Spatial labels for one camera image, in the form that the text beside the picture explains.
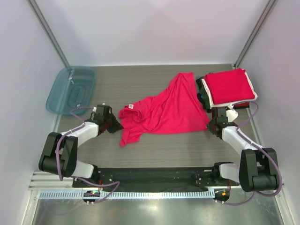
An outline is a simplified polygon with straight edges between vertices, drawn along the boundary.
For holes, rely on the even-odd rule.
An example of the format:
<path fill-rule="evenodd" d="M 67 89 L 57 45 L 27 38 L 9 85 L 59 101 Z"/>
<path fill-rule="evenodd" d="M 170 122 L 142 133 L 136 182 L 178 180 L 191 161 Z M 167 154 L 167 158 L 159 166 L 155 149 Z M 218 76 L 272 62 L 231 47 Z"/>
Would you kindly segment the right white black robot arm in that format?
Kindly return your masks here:
<path fill-rule="evenodd" d="M 240 126 L 230 121 L 227 112 L 225 107 L 212 108 L 212 119 L 207 128 L 240 153 L 240 164 L 221 163 L 211 174 L 212 182 L 220 186 L 232 180 L 239 183 L 245 192 L 262 195 L 263 191 L 280 192 L 283 182 L 276 151 L 251 140 Z"/>

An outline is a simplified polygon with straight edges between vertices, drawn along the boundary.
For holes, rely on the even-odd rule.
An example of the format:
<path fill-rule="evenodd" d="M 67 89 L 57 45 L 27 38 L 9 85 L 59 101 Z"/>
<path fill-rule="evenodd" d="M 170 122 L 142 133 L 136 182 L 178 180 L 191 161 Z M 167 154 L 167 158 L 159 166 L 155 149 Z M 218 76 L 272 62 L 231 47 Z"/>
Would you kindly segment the dark green t-shirt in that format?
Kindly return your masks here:
<path fill-rule="evenodd" d="M 208 96 L 208 94 L 207 94 L 204 87 L 201 87 L 199 89 L 197 97 L 198 97 L 198 100 L 200 101 L 200 103 L 202 104 L 202 106 L 205 110 L 210 110 L 211 109 L 209 96 Z"/>

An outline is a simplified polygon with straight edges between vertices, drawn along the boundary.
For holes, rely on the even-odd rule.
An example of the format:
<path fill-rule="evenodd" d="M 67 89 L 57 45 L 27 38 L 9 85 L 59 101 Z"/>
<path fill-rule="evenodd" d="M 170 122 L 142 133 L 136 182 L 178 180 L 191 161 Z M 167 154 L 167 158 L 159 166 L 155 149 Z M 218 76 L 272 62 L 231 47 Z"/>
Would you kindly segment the dark red t-shirt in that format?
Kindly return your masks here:
<path fill-rule="evenodd" d="M 234 105 L 234 108 L 249 108 L 249 102 L 237 103 Z"/>

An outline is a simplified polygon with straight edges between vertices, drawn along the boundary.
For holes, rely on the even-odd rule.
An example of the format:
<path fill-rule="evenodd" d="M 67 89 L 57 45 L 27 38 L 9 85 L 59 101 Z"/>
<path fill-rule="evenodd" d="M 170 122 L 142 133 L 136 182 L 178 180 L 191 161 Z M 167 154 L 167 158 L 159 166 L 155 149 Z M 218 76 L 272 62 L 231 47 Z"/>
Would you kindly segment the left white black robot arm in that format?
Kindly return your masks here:
<path fill-rule="evenodd" d="M 100 183 L 98 167 L 81 162 L 77 159 L 78 147 L 90 139 L 96 138 L 107 131 L 110 134 L 123 129 L 109 105 L 96 107 L 79 107 L 73 109 L 71 115 L 78 118 L 81 125 L 66 132 L 51 132 L 38 163 L 39 170 L 63 178 L 73 178 L 86 183 L 89 187 L 109 187 L 117 184 L 103 185 Z"/>

